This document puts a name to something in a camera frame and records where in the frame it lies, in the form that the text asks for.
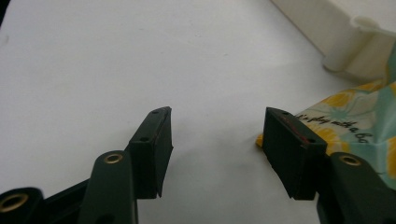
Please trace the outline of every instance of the white plastic tray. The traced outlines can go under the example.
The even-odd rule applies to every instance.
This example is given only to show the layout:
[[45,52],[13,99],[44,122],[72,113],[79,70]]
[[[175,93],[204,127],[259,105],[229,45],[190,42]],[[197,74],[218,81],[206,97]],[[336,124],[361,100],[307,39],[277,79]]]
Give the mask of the white plastic tray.
[[363,81],[385,74],[396,39],[396,1],[272,1],[324,54],[327,69]]

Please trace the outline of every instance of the floral fabric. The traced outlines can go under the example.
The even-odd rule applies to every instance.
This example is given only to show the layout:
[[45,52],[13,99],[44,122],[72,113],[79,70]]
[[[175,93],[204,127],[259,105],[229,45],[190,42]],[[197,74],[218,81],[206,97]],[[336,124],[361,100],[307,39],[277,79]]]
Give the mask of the floral fabric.
[[396,45],[384,80],[341,91],[296,115],[328,143],[327,153],[367,160],[396,189]]

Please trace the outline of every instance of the white table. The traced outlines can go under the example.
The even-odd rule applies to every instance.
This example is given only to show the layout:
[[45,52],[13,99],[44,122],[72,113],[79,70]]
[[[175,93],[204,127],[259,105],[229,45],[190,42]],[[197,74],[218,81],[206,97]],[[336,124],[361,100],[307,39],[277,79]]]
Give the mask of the white table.
[[163,197],[140,223],[318,223],[255,147],[265,107],[297,113],[356,85],[269,0],[12,0],[0,30],[0,192],[49,197],[170,105]]

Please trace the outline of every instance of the black clamp jaw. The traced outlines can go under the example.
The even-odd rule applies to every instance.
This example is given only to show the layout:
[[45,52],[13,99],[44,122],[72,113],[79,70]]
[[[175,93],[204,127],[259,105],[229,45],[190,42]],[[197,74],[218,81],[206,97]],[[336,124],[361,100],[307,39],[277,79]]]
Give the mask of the black clamp jaw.
[[171,108],[153,110],[125,150],[97,158],[90,179],[48,199],[34,188],[1,194],[0,223],[138,223],[136,200],[162,196],[172,149]]
[[322,224],[396,224],[396,194],[357,156],[326,155],[326,142],[292,114],[268,107],[262,149],[295,200],[318,198]]

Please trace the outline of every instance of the metal grommet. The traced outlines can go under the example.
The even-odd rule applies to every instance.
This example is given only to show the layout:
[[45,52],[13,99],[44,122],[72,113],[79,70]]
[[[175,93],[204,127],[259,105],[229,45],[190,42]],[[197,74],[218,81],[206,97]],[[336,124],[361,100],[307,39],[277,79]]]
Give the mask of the metal grommet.
[[13,211],[27,202],[29,196],[25,193],[9,195],[0,202],[0,213]]
[[361,162],[358,159],[351,156],[340,156],[340,160],[348,165],[353,165],[353,166],[361,165]]
[[117,163],[121,160],[122,160],[121,154],[110,154],[110,155],[106,156],[104,159],[105,163],[108,163],[108,164]]

